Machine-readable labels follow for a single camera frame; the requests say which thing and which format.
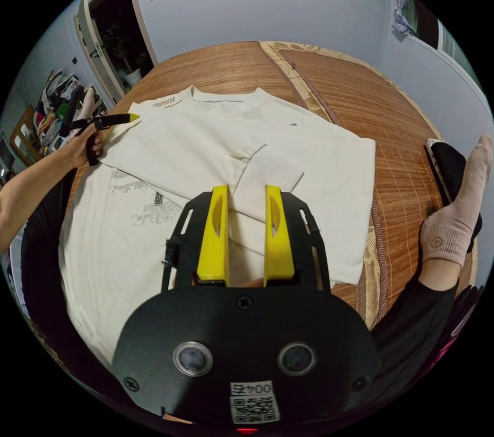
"leg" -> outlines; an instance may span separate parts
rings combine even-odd
[[[492,140],[483,134],[465,166],[458,196],[428,217],[420,231],[423,266],[419,281],[445,291],[460,276],[492,166]]]
[[[458,278],[479,217],[492,163],[492,141],[484,134],[468,158],[455,201],[424,221],[423,264],[373,329],[381,371],[363,405],[399,395],[434,349],[453,307]]]

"chair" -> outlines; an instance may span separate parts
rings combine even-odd
[[[36,150],[39,143],[33,134],[33,120],[34,109],[28,106],[10,136],[10,147],[26,166],[31,166],[42,158]]]
[[[0,129],[0,185],[5,184],[5,176],[12,171],[14,163],[15,154],[10,148],[5,131]]]

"hand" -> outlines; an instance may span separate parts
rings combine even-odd
[[[71,168],[79,168],[87,163],[86,142],[96,133],[96,127],[92,123],[84,129],[81,135],[73,137],[64,147],[59,149],[65,153],[65,157],[70,161]],[[94,139],[93,151],[96,156],[101,156],[103,149],[103,136],[97,133]]]
[[[172,281],[172,289],[175,288],[175,276]],[[197,276],[192,276],[191,286],[197,286]],[[264,287],[264,278],[254,279],[252,281],[247,281],[247,283],[242,283],[237,286],[237,288],[263,288]]]

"printed number label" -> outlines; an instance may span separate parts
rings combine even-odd
[[[270,380],[231,383],[230,407],[233,423],[259,424],[280,420]]]

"logo on shirt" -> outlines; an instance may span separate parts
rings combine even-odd
[[[158,101],[158,103],[154,103],[153,106],[157,106],[159,108],[160,106],[166,106],[167,104],[173,103],[174,101],[175,96],[173,96],[172,98],[164,99],[163,101]]]

